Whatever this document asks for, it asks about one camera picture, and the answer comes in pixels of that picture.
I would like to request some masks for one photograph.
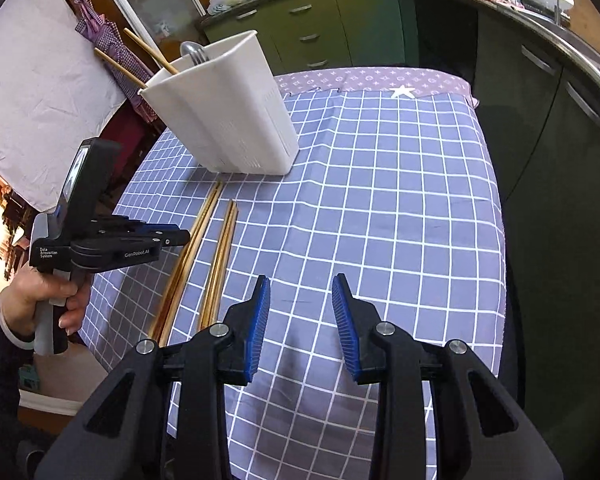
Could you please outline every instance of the white utensil holder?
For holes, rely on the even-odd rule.
[[[287,174],[298,134],[250,30],[205,47],[210,61],[175,60],[140,95],[209,171]]]

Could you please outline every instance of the white star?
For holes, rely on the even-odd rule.
[[[401,95],[406,95],[409,99],[415,99],[411,93],[415,90],[415,88],[405,88],[404,85],[400,85],[400,88],[389,88],[389,90],[394,92],[394,94],[391,96],[392,99],[395,99]]]

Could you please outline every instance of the metal spoon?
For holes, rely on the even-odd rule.
[[[180,44],[180,55],[186,56],[187,54],[189,54],[194,66],[209,61],[205,47],[194,41],[183,41]]]

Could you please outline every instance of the checkered tablecloth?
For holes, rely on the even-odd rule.
[[[414,97],[452,93],[463,95],[474,108],[478,104],[478,100],[471,95],[471,85],[467,81],[432,68],[358,66],[307,70],[279,75],[275,79],[282,95],[330,89],[345,92],[381,91],[405,86]]]
[[[469,343],[497,372],[505,309],[504,234],[493,168],[472,107],[458,94],[308,92],[285,99],[300,152],[284,177],[234,174],[194,264],[170,342],[194,332],[221,219],[238,223],[221,317],[271,278],[260,370],[226,388],[230,458],[239,478],[367,478],[378,391],[343,367],[331,277],[415,338]],[[166,132],[116,213],[189,228],[218,176]],[[94,280],[81,335],[111,368],[146,334],[176,254]],[[424,388],[427,471],[435,473]],[[180,389],[169,431],[175,433]]]

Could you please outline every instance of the white curtain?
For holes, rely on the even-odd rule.
[[[0,176],[34,208],[58,201],[82,140],[124,102],[64,0],[0,8]]]

